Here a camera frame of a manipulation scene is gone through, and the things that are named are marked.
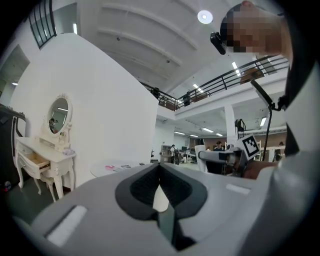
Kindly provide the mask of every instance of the desk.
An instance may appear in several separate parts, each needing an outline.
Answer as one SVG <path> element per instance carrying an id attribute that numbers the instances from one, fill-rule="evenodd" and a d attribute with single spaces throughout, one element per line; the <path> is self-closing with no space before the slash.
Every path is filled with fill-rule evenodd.
<path id="1" fill-rule="evenodd" d="M 39 194 L 41 194 L 41 190 L 37 180 L 40 180 L 41 177 L 44 176 L 44 179 L 54 179 L 57 194 L 59 198 L 62 198 L 64 196 L 64 192 L 61 177 L 66 175 L 68 172 L 70 175 L 70 189 L 71 191 L 74 190 L 75 174 L 73 170 L 73 157 L 75 157 L 76 154 L 65 155 L 56 151 L 49 145 L 39 142 L 38 139 L 31 137 L 18 137 L 15 150 L 15 163 L 20 178 L 20 188 L 23 188 L 24 186 L 24 179 L 21 172 L 21 168 L 24 168 L 25 171 L 33 177 L 34 182 L 39 189 Z M 44 160 L 49 161 L 49 166 L 41 168 L 39 163 L 32 162 L 28 156 L 33 153 L 36 153 Z"/>
<path id="2" fill-rule="evenodd" d="M 90 168 L 90 172 L 95 177 L 102 177 L 105 175 L 115 174 L 117 172 L 126 172 L 131 168 L 125 168 L 124 166 L 130 166 L 131 168 L 140 166 L 140 163 L 137 161 L 123 161 L 123 160 L 115 160 L 115 159 L 104 159 L 100 162 L 97 162 L 92 165 Z"/>

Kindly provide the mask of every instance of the vanity table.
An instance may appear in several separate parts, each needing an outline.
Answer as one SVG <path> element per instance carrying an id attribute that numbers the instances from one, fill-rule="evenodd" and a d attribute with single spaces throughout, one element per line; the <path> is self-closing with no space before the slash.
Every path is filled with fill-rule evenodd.
<path id="1" fill-rule="evenodd" d="M 59 198 L 62 198 L 64 196 L 62 176 L 67 173 L 70 176 L 70 189 L 74 190 L 73 157 L 76 154 L 74 152 L 69 152 L 68 155 L 63 153 L 70 147 L 71 116 L 72 105 L 69 98 L 65 94 L 59 95 L 43 119 L 40 135 L 17 138 L 15 164 L 20 178 L 20 188 L 24 186 L 21 171 L 23 168 L 34 179 L 39 195 L 41 195 L 41 189 L 38 180 L 42 180 L 50 189 L 53 201 L 56 201 L 53 183 L 55 183 Z"/>

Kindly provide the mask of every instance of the oval mirror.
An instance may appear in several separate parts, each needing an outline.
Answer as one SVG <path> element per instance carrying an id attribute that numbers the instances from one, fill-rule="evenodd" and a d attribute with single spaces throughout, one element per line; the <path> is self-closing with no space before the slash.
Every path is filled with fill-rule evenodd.
<path id="1" fill-rule="evenodd" d="M 49 129 L 53 134 L 60 132 L 64 126 L 68 115 L 68 102 L 65 98 L 58 98 L 52 104 L 49 113 Z"/>

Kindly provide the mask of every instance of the black metal railing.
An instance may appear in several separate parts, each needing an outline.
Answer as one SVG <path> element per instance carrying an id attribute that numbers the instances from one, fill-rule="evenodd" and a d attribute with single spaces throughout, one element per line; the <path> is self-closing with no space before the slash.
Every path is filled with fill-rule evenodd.
<path id="1" fill-rule="evenodd" d="M 29 14 L 32 34 L 39 48 L 51 38 L 57 36 L 52 0 L 43 0 L 34 6 Z"/>
<path id="2" fill-rule="evenodd" d="M 140 83 L 159 101 L 159 105 L 164 108 L 175 111 L 177 110 L 178 104 L 182 103 L 180 100 L 178 101 L 176 98 L 158 90 L 157 88 L 154 88 L 144 82 Z"/>
<path id="3" fill-rule="evenodd" d="M 219 91 L 230 87 L 250 82 L 253 79 L 262 78 L 266 75 L 288 68 L 289 62 L 282 56 L 265 56 L 245 65 L 239 66 L 227 73 L 200 85 L 198 88 L 176 99 L 175 110 L 188 106 L 192 102 L 198 102 Z"/>

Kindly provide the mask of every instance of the open drawer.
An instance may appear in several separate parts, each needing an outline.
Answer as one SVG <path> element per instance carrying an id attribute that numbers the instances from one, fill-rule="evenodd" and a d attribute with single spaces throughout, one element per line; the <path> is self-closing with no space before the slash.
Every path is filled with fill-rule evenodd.
<path id="1" fill-rule="evenodd" d="M 40 179 L 40 173 L 50 169 L 50 161 L 35 152 L 18 152 L 18 168 L 23 168 L 31 177 Z"/>

